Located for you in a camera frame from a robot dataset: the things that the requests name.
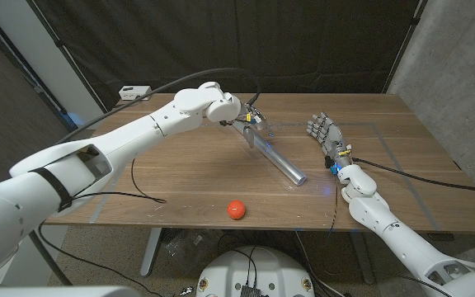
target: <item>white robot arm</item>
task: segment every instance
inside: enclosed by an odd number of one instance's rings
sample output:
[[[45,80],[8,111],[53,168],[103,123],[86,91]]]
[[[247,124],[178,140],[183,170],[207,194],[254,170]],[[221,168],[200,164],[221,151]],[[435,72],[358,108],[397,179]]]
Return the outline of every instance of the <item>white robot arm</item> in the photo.
[[[324,113],[308,122],[308,132],[322,145],[326,166],[346,185],[342,197],[357,222],[376,233],[420,281],[454,297],[475,296],[475,263],[444,255],[399,220],[377,192],[377,184],[350,159],[340,129]],[[427,295],[445,296],[423,285]]]
[[[0,182],[0,262],[42,221],[85,205],[125,164],[167,136],[193,130],[203,116],[233,121],[251,107],[216,82],[179,91],[173,101],[117,130],[58,144],[23,159]]]

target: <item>orange ball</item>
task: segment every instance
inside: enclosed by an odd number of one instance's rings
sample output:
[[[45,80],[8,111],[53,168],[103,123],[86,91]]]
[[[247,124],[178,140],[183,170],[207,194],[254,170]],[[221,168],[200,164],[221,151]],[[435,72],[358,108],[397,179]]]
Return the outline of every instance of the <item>orange ball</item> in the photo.
[[[228,205],[228,215],[232,219],[240,219],[245,214],[245,205],[240,200],[234,200]]]

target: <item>white power outlet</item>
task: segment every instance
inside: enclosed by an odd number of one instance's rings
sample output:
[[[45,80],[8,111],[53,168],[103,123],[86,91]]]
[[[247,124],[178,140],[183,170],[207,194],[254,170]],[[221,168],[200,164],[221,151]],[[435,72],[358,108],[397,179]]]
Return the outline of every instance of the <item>white power outlet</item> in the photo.
[[[151,91],[150,86],[123,86],[119,91],[119,95],[121,100],[134,100],[148,91]]]

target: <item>table top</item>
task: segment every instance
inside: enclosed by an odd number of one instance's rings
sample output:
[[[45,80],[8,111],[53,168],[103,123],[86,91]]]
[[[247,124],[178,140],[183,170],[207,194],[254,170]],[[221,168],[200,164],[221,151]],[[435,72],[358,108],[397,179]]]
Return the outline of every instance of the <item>table top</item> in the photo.
[[[251,94],[237,94],[247,100]],[[94,135],[107,133],[164,106],[173,94],[157,94],[104,120]],[[318,142],[306,132],[313,114],[325,111],[351,144],[352,155],[411,174],[472,185],[440,144],[401,98],[388,94],[262,94],[255,106],[270,122],[268,139],[290,162],[307,174],[296,186],[230,126],[205,119],[189,132],[166,138],[137,157],[134,178],[148,195],[98,196],[81,209],[47,224],[147,225],[207,229],[327,230],[335,208],[337,231],[364,230],[349,214],[341,184],[324,167]],[[104,191],[137,193],[130,163]],[[422,232],[475,233],[475,192],[412,180],[360,164],[377,182],[391,211]],[[247,208],[240,220],[230,219],[228,203]]]

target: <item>black backdrop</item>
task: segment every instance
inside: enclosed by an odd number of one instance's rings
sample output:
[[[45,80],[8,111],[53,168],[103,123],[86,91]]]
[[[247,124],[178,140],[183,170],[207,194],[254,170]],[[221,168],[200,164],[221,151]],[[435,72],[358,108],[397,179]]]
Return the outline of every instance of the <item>black backdrop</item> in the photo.
[[[124,85],[152,88],[218,67],[263,92],[381,92],[418,1],[36,0],[111,109]],[[225,92],[254,92],[231,74]]]

